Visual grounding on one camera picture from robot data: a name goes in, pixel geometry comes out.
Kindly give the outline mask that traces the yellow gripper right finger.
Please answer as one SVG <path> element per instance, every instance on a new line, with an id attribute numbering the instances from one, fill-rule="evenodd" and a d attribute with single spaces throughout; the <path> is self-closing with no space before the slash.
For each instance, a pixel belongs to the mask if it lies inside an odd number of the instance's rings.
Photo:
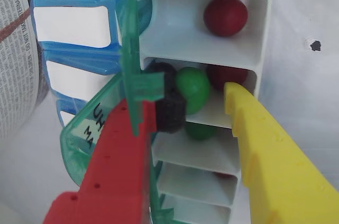
<path id="1" fill-rule="evenodd" d="M 224 87 L 252 223 L 338 223 L 338 191 L 243 86 Z"/>

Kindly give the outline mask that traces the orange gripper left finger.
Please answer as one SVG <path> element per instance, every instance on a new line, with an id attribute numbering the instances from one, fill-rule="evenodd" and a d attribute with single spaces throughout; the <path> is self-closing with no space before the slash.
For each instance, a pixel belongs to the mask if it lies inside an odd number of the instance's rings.
<path id="1" fill-rule="evenodd" d="M 131 127 L 122 75 L 116 74 L 60 136 L 68 174 L 79 185 L 53 201 L 44 223 L 174 223 L 174 209 L 162 208 L 153 165 L 155 132 L 174 133 L 185 124 L 185 100 L 175 86 L 176 69 L 165 62 L 146 75 L 164 73 L 164 98 L 143 101 L 137 135 Z"/>

